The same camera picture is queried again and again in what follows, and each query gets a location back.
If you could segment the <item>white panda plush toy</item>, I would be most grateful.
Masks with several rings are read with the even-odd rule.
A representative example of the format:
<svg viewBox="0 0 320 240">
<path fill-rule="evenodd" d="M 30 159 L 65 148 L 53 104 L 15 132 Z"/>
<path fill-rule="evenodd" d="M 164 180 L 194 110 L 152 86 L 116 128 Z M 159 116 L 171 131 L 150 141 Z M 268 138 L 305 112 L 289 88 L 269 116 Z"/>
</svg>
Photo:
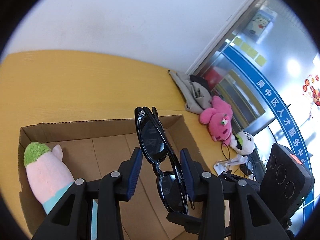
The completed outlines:
<svg viewBox="0 0 320 240">
<path fill-rule="evenodd" d="M 241 131 L 231 135 L 229 145 L 237 154 L 247 156 L 254 151 L 254 138 L 251 134 Z"/>
</svg>

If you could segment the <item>pink strawberry bear plush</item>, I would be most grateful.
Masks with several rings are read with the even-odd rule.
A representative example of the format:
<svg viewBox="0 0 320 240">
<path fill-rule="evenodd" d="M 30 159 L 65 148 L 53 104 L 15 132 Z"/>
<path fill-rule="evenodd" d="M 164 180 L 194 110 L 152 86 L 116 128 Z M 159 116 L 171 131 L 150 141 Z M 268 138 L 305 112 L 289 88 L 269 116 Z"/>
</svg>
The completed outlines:
<svg viewBox="0 0 320 240">
<path fill-rule="evenodd" d="M 212 106 L 200 114 L 200 123 L 208 126 L 208 131 L 214 141 L 229 145 L 232 135 L 233 110 L 230 104 L 219 96 L 213 96 Z"/>
</svg>

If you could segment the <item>pink pig plush toy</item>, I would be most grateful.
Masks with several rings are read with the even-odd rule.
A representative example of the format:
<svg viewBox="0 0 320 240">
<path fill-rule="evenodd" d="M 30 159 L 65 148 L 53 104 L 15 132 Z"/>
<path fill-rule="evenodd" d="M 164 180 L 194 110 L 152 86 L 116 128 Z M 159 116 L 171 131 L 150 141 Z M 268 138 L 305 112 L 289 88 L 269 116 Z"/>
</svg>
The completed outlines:
<svg viewBox="0 0 320 240">
<path fill-rule="evenodd" d="M 60 145 L 32 142 L 24 151 L 24 166 L 28 182 L 35 198 L 41 203 L 46 214 L 50 213 L 75 179 L 63 163 Z"/>
</svg>

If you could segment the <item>black sunglasses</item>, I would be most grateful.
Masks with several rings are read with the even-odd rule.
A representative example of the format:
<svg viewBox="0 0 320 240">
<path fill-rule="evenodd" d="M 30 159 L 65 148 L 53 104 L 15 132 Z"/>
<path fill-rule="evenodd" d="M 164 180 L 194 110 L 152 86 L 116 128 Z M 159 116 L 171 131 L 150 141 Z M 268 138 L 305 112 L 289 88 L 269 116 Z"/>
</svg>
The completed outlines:
<svg viewBox="0 0 320 240">
<path fill-rule="evenodd" d="M 155 107 L 135 108 L 136 134 L 146 160 L 157 177 L 157 190 L 168 212 L 189 215 L 189 200 L 182 167 Z"/>
</svg>

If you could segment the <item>brown cardboard box tray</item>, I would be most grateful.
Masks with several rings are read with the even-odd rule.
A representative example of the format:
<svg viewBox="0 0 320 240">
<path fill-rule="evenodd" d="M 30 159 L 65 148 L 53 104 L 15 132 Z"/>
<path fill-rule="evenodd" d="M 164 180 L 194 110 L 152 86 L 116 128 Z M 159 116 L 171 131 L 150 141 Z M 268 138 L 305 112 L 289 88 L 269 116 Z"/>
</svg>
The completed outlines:
<svg viewBox="0 0 320 240">
<path fill-rule="evenodd" d="M 220 145 L 213 142 L 207 128 L 193 114 L 161 116 L 161 123 L 175 153 L 187 148 L 206 171 L 221 158 Z M 63 162 L 74 178 L 93 181 L 115 171 L 139 146 L 133 119 L 108 119 L 24 126 L 18 143 L 19 194 L 27 234 L 33 235 L 46 214 L 32 193 L 23 165 L 23 151 L 34 141 L 49 147 L 60 145 Z M 158 195 L 152 166 L 143 161 L 134 196 L 120 204 L 125 239 L 196 239 L 182 226 L 167 220 L 167 211 Z"/>
</svg>

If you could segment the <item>white phone stand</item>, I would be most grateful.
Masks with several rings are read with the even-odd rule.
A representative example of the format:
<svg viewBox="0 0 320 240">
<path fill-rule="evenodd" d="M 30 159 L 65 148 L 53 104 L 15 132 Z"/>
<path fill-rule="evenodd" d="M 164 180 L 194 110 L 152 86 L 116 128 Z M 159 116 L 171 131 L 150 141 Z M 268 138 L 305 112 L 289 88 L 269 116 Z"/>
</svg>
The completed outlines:
<svg viewBox="0 0 320 240">
<path fill-rule="evenodd" d="M 237 154 L 235 158 L 218 161 L 213 165 L 213 168 L 219 176 L 223 172 L 227 172 L 231 166 L 242 165 L 247 163 L 248 157 Z"/>
</svg>

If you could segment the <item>grey folded cloth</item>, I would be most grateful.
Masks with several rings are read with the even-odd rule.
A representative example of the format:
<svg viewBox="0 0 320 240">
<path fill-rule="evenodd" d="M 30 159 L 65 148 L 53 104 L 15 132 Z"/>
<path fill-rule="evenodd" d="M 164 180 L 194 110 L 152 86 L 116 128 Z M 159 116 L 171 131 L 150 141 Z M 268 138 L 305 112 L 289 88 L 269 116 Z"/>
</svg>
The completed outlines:
<svg viewBox="0 0 320 240">
<path fill-rule="evenodd" d="M 200 115 L 205 109 L 212 106 L 210 92 L 200 83 L 192 81 L 190 75 L 172 70 L 168 70 L 168 73 L 181 91 L 187 111 Z"/>
</svg>

